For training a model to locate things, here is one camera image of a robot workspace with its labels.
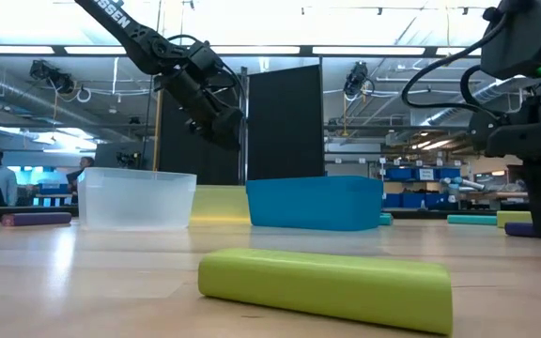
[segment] overhead camera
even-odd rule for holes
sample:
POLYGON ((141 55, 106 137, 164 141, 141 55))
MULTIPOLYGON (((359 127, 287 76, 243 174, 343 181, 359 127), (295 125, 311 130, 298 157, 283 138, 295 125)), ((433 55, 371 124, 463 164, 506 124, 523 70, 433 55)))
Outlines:
POLYGON ((366 67, 366 62, 356 62, 354 68, 352 68, 352 70, 346 77, 346 83, 344 84, 344 93, 350 97, 360 94, 363 90, 363 85, 367 81, 367 79, 368 68, 366 67))
POLYGON ((74 91, 72 75, 61 72, 47 61, 34 60, 29 74, 35 80, 47 80, 60 94, 70 94, 74 91))

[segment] black robotic arm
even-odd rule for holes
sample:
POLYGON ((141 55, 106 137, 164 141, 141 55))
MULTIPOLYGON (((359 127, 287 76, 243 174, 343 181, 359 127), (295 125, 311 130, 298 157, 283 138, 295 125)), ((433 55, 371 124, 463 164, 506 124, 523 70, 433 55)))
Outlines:
POLYGON ((186 124, 191 132, 217 146, 240 149, 236 133, 243 113, 210 91, 210 79, 226 71, 207 41, 177 46, 127 14, 123 0, 74 1, 120 42, 139 70, 156 76, 156 90, 168 91, 189 115, 186 124))

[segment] blue storage bin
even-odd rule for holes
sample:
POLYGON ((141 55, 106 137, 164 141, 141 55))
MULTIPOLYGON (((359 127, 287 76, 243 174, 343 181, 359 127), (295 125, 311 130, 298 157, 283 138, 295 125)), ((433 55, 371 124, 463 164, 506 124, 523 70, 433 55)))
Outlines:
POLYGON ((386 193, 383 207, 402 207, 401 193, 386 193))
POLYGON ((425 200, 424 193, 404 192, 402 193, 402 207, 419 208, 425 200))
POLYGON ((425 195, 425 206, 435 206, 441 202, 448 202, 447 193, 428 193, 425 195))
MULTIPOLYGON (((431 168, 423 168, 423 170, 431 170, 433 172, 433 180, 439 180, 438 178, 438 170, 436 169, 431 169, 431 168)), ((428 180, 428 179, 421 179, 421 169, 413 169, 413 177, 414 179, 417 179, 417 180, 422 180, 422 181, 431 181, 431 180, 428 180)))
POLYGON ((409 180, 412 179, 412 169, 390 168, 385 171, 385 176, 391 180, 409 180))
POLYGON ((40 194, 64 194, 69 193, 68 184, 39 183, 40 194))
POLYGON ((366 177, 306 177, 246 182, 252 224, 353 231, 379 226, 383 182, 366 177))
POLYGON ((438 175, 439 179, 460 177, 460 168, 441 168, 438 175))

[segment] fluorescent light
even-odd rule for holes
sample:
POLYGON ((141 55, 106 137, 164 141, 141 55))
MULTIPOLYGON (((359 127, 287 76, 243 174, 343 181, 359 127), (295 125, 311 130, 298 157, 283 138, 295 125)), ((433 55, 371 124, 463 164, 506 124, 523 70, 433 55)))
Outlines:
POLYGON ((435 148, 437 148, 437 147, 447 145, 447 144, 449 144, 449 143, 451 143, 451 142, 452 142, 452 140, 443 140, 443 141, 439 141, 439 142, 434 143, 433 145, 424 147, 423 150, 431 150, 431 149, 435 149, 435 148))
POLYGON ((0 54, 54 54, 49 46, 0 46, 0 54))
MULTIPOLYGON (((462 52, 464 48, 456 47, 456 48, 438 48, 438 52, 436 53, 438 56, 446 56, 449 54, 456 54, 459 52, 462 52)), ((481 56, 481 48, 476 49, 470 53, 470 55, 473 56, 481 56)))
POLYGON ((212 46, 216 54, 299 54, 296 46, 212 46))
POLYGON ((78 154, 81 150, 76 148, 64 148, 64 149, 43 149, 43 152, 46 153, 64 153, 64 154, 78 154))
POLYGON ((124 47, 115 47, 115 46, 75 46, 75 47, 64 47, 66 53, 68 54, 111 54, 111 55, 121 55, 126 54, 124 47))
POLYGON ((424 147, 424 146, 427 146, 427 145, 430 144, 430 143, 431 143, 431 141, 426 141, 426 142, 423 142, 423 143, 421 143, 421 144, 418 144, 417 147, 418 147, 418 148, 422 148, 422 147, 424 147))
POLYGON ((41 132, 39 133, 39 137, 33 140, 33 142, 53 145, 55 143, 55 140, 52 138, 52 136, 53 135, 50 132, 41 132))
POLYGON ((91 140, 91 139, 93 139, 93 135, 90 135, 90 134, 84 132, 82 129, 78 129, 78 128, 58 128, 58 130, 63 131, 66 134, 76 136, 76 137, 81 138, 83 140, 91 140))
POLYGON ((313 47, 313 54, 421 55, 421 47, 313 47))
POLYGON ((3 132, 9 132, 16 135, 22 135, 22 132, 20 131, 20 128, 8 128, 8 127, 0 127, 0 131, 3 132))

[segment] table surface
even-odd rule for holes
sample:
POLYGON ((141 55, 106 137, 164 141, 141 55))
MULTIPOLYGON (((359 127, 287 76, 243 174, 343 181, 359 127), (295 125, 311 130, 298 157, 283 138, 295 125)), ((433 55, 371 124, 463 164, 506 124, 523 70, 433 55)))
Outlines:
POLYGON ((167 232, 0 228, 0 337, 433 336, 202 298, 198 262, 229 247, 442 263, 452 274, 454 337, 541 337, 541 239, 413 220, 356 233, 210 223, 167 232))

